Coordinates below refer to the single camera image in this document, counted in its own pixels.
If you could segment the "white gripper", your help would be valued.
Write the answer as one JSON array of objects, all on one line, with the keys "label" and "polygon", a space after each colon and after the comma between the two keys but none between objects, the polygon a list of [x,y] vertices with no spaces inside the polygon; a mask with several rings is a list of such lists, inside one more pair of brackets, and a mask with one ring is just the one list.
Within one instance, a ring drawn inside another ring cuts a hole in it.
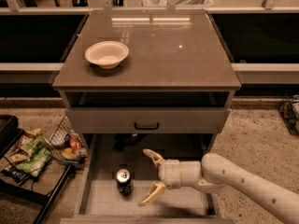
[{"label": "white gripper", "polygon": [[162,182],[154,181],[152,183],[148,193],[138,202],[140,207],[156,201],[164,194],[166,188],[180,189],[182,187],[190,187],[199,189],[199,183],[202,178],[199,161],[165,161],[159,153],[148,148],[145,148],[143,153],[152,160],[156,168],[159,168],[158,176]]}]

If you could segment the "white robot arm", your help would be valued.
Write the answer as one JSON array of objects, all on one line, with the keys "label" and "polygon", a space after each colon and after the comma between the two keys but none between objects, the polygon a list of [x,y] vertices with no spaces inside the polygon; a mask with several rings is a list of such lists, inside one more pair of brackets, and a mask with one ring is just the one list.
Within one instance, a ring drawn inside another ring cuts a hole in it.
[{"label": "white robot arm", "polygon": [[146,206],[156,201],[166,189],[189,187],[217,194],[226,185],[238,190],[284,224],[299,224],[299,195],[250,173],[215,153],[201,161],[165,160],[159,153],[144,149],[158,171],[158,180],[138,203]]}]

